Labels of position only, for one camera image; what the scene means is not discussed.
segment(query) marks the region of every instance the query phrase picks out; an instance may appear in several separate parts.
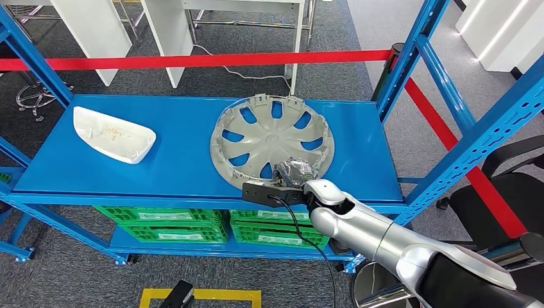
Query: black wire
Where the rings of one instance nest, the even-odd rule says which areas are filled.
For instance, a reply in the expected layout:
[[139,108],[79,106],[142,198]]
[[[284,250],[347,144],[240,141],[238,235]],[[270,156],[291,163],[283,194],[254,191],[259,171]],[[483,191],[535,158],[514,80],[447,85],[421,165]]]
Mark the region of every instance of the black wire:
[[310,241],[310,240],[306,239],[304,236],[302,236],[302,233],[300,233],[300,229],[298,228],[298,222],[296,220],[296,217],[294,216],[293,210],[291,210],[290,206],[288,206],[288,204],[283,199],[279,198],[278,196],[268,196],[268,198],[272,199],[272,200],[276,200],[276,201],[278,201],[278,202],[280,202],[281,204],[284,205],[284,207],[287,209],[287,211],[289,211],[291,217],[293,218],[294,227],[296,229],[296,235],[298,235],[298,237],[300,237],[300,239],[302,241],[305,241],[306,243],[312,245],[323,256],[325,262],[327,263],[328,272],[330,273],[330,279],[332,281],[332,308],[336,308],[336,284],[334,282],[334,275],[332,273],[332,268],[330,267],[330,263],[328,261],[327,256],[325,255],[323,250],[321,250],[321,248],[319,248],[312,241]]

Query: chair wheel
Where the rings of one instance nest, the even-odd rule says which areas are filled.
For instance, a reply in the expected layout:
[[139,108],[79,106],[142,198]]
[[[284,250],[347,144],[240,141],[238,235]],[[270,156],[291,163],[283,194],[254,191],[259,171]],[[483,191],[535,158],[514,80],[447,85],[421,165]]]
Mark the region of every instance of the chair wheel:
[[450,198],[442,198],[436,202],[436,208],[446,210],[450,205]]

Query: white desk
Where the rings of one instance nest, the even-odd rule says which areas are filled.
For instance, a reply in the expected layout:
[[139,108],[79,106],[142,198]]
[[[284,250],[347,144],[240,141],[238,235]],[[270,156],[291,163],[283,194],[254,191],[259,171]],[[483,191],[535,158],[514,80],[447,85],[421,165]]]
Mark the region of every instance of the white desk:
[[[0,4],[54,6],[87,58],[122,58],[132,47],[112,0],[0,0]],[[96,70],[106,86],[117,71]]]
[[[185,10],[282,13],[296,16],[293,51],[300,51],[305,0],[141,0],[153,36],[162,56],[190,55],[192,39]],[[293,65],[291,94],[296,85],[297,65]],[[172,87],[177,87],[183,67],[167,68]]]
[[[186,10],[281,13],[296,16],[293,51],[300,51],[305,0],[141,0],[162,56],[190,55],[193,49]],[[52,5],[87,58],[126,57],[132,43],[112,0],[0,0],[2,5]],[[172,87],[181,80],[184,67],[166,68]],[[291,94],[296,86],[296,64],[286,66]],[[117,69],[96,70],[109,86]]]

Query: red barrier tape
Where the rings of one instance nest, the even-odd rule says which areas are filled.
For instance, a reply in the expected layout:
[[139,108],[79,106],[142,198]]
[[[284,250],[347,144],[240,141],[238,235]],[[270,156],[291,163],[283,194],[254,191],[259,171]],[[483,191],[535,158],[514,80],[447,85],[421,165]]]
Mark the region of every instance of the red barrier tape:
[[[318,51],[309,53],[245,53],[238,55],[131,56],[129,58],[47,59],[56,71],[93,69],[163,69],[293,63],[337,63],[387,60],[389,50]],[[0,59],[0,71],[28,71],[20,59]]]
[[[404,89],[408,92],[408,95],[410,95],[427,122],[429,122],[438,139],[440,139],[448,151],[451,150],[457,144],[457,138],[412,78],[408,79]],[[506,201],[504,201],[479,167],[476,166],[470,170],[466,174],[466,178],[472,184],[476,193],[482,198],[506,235],[510,238],[515,238],[527,232],[527,229],[518,216],[506,204]]]

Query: yellow floor marking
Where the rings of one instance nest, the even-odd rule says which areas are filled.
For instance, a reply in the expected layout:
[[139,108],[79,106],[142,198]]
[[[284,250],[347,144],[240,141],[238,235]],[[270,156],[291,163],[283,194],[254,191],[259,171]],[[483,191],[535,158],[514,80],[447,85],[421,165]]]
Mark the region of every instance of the yellow floor marking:
[[[172,289],[144,289],[140,308],[149,308],[152,299],[165,299]],[[195,289],[195,300],[248,300],[251,308],[261,308],[260,290]]]

